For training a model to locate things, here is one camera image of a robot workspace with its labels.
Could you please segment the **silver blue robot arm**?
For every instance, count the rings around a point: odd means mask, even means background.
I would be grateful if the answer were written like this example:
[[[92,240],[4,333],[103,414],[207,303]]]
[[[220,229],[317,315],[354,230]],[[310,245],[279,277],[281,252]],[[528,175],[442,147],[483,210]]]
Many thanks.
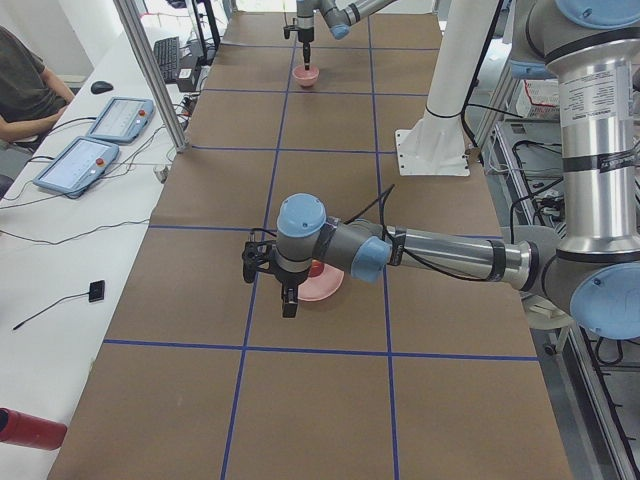
[[[319,12],[332,36],[340,40],[351,30],[351,27],[368,16],[382,10],[393,3],[393,0],[354,1],[344,8],[337,6],[332,0],[301,0],[296,2],[296,13],[291,24],[283,27],[284,38],[288,39],[292,32],[302,44],[303,67],[311,68],[311,43],[315,39],[315,13]]]
[[[297,311],[314,261],[373,282],[387,266],[427,268],[532,292],[581,327],[609,339],[639,334],[632,60],[639,50],[635,1],[520,1],[516,76],[559,82],[566,230],[529,227],[503,242],[424,232],[360,217],[330,217],[313,195],[284,200],[274,239],[245,257],[243,276],[272,274],[282,312]]]

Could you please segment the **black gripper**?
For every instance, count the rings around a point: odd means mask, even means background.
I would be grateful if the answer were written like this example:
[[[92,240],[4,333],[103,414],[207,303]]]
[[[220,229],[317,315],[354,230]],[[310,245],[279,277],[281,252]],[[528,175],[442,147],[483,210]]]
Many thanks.
[[[298,40],[303,43],[303,65],[305,70],[311,68],[311,42],[315,39],[313,17],[298,17]]]
[[[280,267],[273,266],[274,276],[281,283],[282,316],[295,317],[298,308],[298,286],[304,283],[309,276],[309,268],[299,272],[291,272]]]

